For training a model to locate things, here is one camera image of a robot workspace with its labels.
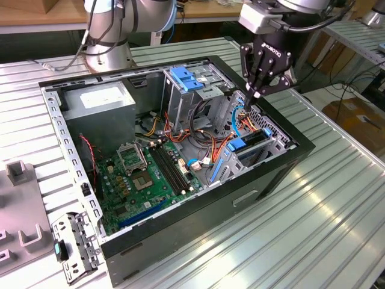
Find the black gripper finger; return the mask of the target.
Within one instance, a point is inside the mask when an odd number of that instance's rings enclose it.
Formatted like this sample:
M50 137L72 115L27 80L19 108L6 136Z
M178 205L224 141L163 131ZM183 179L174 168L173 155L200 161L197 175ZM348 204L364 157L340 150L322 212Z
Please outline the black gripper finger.
M249 43L241 45L240 57L242 75L247 80L244 107L250 107L254 96L253 84L255 79L255 75L251 71L254 64L253 46Z
M291 66L290 58L264 58L258 64L254 63L251 70L251 103L290 88L295 82L288 73Z

